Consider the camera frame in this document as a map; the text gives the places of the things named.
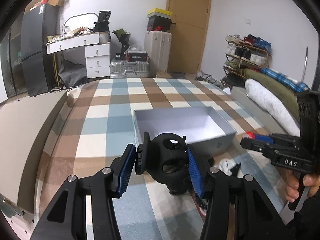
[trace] yellow lid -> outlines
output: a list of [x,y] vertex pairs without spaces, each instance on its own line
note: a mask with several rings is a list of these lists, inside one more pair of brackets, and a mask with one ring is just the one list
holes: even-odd
[[150,13],[153,13],[153,12],[163,13],[163,14],[166,14],[166,15],[169,15],[169,16],[172,15],[172,12],[169,12],[169,11],[166,11],[166,10],[162,10],[162,9],[159,9],[159,8],[153,8],[152,10],[148,11],[147,15],[149,15]]

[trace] black ring-shaped holder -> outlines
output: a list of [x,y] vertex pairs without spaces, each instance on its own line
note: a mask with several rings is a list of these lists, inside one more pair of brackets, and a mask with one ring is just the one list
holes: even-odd
[[[143,144],[137,148],[136,174],[141,175],[147,171],[155,181],[166,185],[182,181],[189,176],[187,169],[189,157],[186,150],[185,136],[181,138],[173,133],[163,133],[150,140],[149,133],[145,132]],[[181,167],[172,173],[163,170],[164,166],[177,163],[185,165],[180,165]]]

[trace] human hand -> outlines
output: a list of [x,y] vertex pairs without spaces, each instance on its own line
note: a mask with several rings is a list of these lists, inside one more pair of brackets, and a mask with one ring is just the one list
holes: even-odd
[[[294,202],[299,197],[299,180],[293,174],[293,171],[286,170],[287,182],[285,186],[285,198],[289,202]],[[318,174],[308,174],[303,178],[303,185],[306,187],[310,187],[308,197],[314,196],[320,186],[320,175]]]

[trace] checkered bedsheet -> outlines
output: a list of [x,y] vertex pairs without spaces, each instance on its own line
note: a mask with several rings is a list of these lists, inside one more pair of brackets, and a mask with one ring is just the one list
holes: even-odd
[[[56,120],[41,157],[35,209],[41,215],[71,174],[86,177],[109,166],[128,143],[137,144],[134,111],[160,107],[212,106],[237,131],[234,143],[215,158],[241,163],[240,176],[252,174],[278,210],[284,206],[284,180],[260,153],[243,150],[245,131],[265,134],[261,123],[230,96],[206,82],[176,79],[109,79],[91,82],[71,91],[69,107]],[[165,185],[148,174],[133,172],[127,192],[113,201],[123,240],[199,239],[203,221],[189,193],[172,196]],[[91,198],[87,197],[88,239],[93,239]]]

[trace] metal bolt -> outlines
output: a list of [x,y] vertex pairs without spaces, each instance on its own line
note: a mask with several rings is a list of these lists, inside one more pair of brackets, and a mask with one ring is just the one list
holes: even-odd
[[68,181],[69,182],[73,182],[73,181],[75,181],[76,180],[76,176],[75,175],[70,175],[69,177],[68,177]]
[[247,181],[253,181],[253,176],[250,175],[250,174],[245,175],[244,178],[245,178],[245,180],[247,180]]
[[103,174],[108,174],[108,173],[110,173],[111,171],[112,171],[111,168],[106,167],[106,168],[104,168],[104,169],[102,170],[102,173],[103,173]]
[[209,171],[211,173],[218,173],[219,172],[219,169],[217,167],[210,167]]

